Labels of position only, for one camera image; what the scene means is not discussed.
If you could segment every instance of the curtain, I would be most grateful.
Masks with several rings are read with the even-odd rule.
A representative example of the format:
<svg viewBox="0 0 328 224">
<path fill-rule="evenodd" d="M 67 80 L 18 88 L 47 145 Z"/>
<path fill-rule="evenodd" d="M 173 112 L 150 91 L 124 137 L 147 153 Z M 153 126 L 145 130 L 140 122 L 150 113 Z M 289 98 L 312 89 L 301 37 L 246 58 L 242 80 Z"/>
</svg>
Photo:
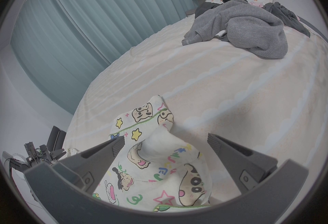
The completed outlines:
<svg viewBox="0 0 328 224">
<path fill-rule="evenodd" d="M 100 72 L 194 7 L 192 0 L 27 0 L 11 45 L 35 85 L 74 114 Z"/>
</svg>

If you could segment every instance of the cartoon girl with black hair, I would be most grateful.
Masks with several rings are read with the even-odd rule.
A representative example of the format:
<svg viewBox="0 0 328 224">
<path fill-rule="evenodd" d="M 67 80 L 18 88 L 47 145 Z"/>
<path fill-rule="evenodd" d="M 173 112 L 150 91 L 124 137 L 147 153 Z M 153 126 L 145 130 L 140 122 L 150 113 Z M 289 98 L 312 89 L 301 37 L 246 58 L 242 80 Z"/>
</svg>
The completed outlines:
<svg viewBox="0 0 328 224">
<path fill-rule="evenodd" d="M 122 190 L 129 190 L 130 186 L 133 185 L 134 180 L 133 178 L 124 172 L 119 172 L 117 168 L 112 168 L 112 170 L 117 174 L 117 187 L 118 189 Z"/>
</svg>

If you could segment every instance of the cartoon print garment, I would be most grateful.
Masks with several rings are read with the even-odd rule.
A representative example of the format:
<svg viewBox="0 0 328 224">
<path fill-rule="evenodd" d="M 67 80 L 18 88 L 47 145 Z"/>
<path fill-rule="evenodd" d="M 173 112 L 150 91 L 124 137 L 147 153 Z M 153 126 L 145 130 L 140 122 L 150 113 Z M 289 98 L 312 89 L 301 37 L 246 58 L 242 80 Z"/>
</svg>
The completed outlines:
<svg viewBox="0 0 328 224">
<path fill-rule="evenodd" d="M 174 116 L 160 96 L 114 120 L 110 138 L 125 146 L 95 190 L 116 206 L 179 212 L 209 206 L 212 181 L 204 156 L 169 131 Z"/>
</svg>

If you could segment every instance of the bed sheet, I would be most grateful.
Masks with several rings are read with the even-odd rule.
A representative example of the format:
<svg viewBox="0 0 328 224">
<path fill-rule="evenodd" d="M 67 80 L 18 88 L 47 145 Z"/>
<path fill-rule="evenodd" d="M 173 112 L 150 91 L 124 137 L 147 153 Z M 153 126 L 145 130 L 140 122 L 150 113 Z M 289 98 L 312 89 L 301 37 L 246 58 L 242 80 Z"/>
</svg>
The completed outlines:
<svg viewBox="0 0 328 224">
<path fill-rule="evenodd" d="M 309 167 L 327 154 L 327 43 L 285 27 L 288 53 L 266 60 L 216 38 L 182 46 L 194 17 L 132 47 L 88 87 L 63 148 L 85 150 L 110 139 L 113 119 L 161 95 L 174 115 L 171 133 L 205 155 L 211 203 L 240 193 L 214 151 L 209 132 L 278 159 Z"/>
</svg>

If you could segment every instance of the gray waffle-knit fabric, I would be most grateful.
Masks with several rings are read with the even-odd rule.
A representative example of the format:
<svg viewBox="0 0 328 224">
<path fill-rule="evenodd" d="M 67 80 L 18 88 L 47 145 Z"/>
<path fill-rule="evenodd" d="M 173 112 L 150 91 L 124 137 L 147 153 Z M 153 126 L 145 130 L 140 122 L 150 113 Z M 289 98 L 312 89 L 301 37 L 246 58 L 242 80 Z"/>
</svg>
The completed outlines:
<svg viewBox="0 0 328 224">
<path fill-rule="evenodd" d="M 182 45 L 208 41 L 227 29 L 229 41 L 264 58 L 281 59 L 288 50 L 283 22 L 244 0 L 231 0 L 197 17 Z"/>
</svg>

